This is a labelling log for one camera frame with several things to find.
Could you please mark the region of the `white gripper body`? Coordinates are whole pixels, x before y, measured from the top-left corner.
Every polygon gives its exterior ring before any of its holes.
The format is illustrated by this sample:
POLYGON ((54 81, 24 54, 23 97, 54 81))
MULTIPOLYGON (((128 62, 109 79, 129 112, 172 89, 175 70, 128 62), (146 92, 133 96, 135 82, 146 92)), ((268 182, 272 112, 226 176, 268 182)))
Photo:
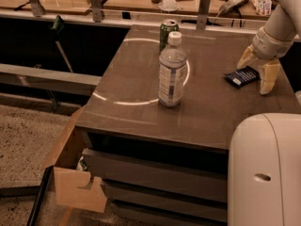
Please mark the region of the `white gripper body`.
POLYGON ((269 35, 261 27, 252 41, 253 51, 259 59, 272 60, 284 57, 293 45, 294 30, 269 35))

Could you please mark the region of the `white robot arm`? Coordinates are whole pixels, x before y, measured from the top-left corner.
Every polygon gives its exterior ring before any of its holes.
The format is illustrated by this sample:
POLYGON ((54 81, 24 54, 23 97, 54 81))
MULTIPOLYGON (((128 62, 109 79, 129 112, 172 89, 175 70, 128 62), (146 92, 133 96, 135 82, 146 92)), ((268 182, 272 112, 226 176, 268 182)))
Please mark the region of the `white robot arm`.
MULTIPOLYGON (((276 82, 279 59, 301 34, 301 0, 278 5, 246 48, 238 67, 257 59, 261 94, 276 82)), ((264 113, 243 120, 232 136, 228 226, 301 226, 301 115, 264 113)))

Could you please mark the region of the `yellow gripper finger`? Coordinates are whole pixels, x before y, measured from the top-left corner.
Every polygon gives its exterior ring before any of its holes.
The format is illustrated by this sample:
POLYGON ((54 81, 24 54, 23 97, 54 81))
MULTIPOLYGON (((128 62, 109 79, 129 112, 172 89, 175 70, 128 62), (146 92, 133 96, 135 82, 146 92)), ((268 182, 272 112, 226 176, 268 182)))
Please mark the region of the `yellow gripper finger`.
POLYGON ((256 61, 258 59, 258 57, 256 56, 255 52, 254 52, 254 47, 253 45, 249 45, 242 57, 240 58, 238 64, 237 64, 237 68, 238 69, 243 69, 245 68, 247 65, 251 64, 252 62, 256 61))
POLYGON ((261 88, 260 94, 265 95, 272 91, 280 70, 280 62, 278 59, 273 59, 259 67, 261 88))

